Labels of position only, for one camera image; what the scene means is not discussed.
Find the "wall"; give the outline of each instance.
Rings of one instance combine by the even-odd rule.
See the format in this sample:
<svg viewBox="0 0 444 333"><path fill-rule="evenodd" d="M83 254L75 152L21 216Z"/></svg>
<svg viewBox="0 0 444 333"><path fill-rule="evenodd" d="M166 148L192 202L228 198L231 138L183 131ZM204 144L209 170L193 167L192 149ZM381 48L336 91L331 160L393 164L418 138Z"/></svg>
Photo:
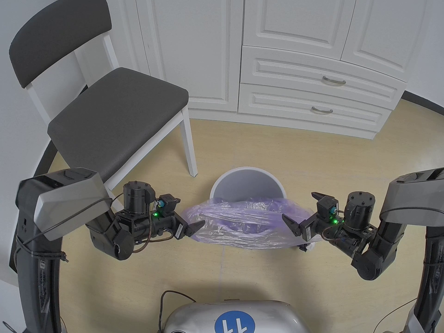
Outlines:
<svg viewBox="0 0 444 333"><path fill-rule="evenodd" d="M23 322L16 274L9 256L18 210L15 192L20 180L33 176L49 137L28 94L15 77L9 60L9 45L17 31L40 9L55 0L0 0L0 321ZM50 116L66 106L85 85L74 54L66 56L36 80Z"/></svg>
<svg viewBox="0 0 444 333"><path fill-rule="evenodd" d="M429 28L407 90L444 107L444 0L433 0Z"/></svg>

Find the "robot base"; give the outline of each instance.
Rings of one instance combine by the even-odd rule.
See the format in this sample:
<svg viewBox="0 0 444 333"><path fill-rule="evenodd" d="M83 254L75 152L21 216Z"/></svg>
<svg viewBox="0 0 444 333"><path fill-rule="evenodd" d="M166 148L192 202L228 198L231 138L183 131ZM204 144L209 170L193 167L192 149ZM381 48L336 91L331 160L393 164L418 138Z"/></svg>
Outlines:
<svg viewBox="0 0 444 333"><path fill-rule="evenodd" d="M293 308L280 301L191 303L176 309L164 333L310 333Z"/></svg>

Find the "logo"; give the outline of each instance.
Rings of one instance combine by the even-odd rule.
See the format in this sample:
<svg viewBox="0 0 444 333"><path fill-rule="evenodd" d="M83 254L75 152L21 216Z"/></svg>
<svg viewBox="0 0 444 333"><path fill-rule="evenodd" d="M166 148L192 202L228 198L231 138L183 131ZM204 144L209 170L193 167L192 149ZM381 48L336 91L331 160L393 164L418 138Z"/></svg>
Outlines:
<svg viewBox="0 0 444 333"><path fill-rule="evenodd" d="M242 311L228 311L221 314L214 324L216 333L253 333L254 319Z"/></svg>

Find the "wooden floor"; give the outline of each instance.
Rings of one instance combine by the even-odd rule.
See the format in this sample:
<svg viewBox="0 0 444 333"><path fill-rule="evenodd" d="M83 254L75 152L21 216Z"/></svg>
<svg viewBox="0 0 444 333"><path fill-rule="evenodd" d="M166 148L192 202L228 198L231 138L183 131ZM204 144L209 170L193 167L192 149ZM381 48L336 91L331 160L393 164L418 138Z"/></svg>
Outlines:
<svg viewBox="0 0 444 333"><path fill-rule="evenodd" d="M372 223L388 183L399 175L444 165L444 117L401 100L373 141L307 130L192 120L199 174L188 174L179 129L175 129L122 183L141 180L157 194L182 199L177 209L208 199L215 180L237 166L260 167L283 184L287 196L315 209L310 192L376 196ZM52 170L67 167L58 155ZM119 262L96 250L83 227L64 238L69 263L61 263L61 314L69 333L156 332L164 290L198 302L225 299L280 300L302 315L313 333L372 333L392 309L416 297L424 257L423 227L409 226L395 262L375 281L362 280L351 260L326 242L311 252L241 250L185 238L150 244ZM170 294L164 318L187 303ZM377 332L403 329L413 304L390 315ZM436 332L444 332L444 323Z"/></svg>

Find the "purple plastic bag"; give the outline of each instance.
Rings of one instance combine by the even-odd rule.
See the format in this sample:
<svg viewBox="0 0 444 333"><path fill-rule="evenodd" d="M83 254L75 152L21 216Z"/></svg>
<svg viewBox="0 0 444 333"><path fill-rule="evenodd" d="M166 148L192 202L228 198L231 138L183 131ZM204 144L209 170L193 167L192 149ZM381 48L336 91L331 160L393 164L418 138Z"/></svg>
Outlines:
<svg viewBox="0 0 444 333"><path fill-rule="evenodd" d="M257 198L235 203L211 198L181 213L188 223L205 220L192 239L245 249L288 248L307 243L295 237L282 214L300 223L313 212L285 198ZM315 236L310 242L319 241Z"/></svg>

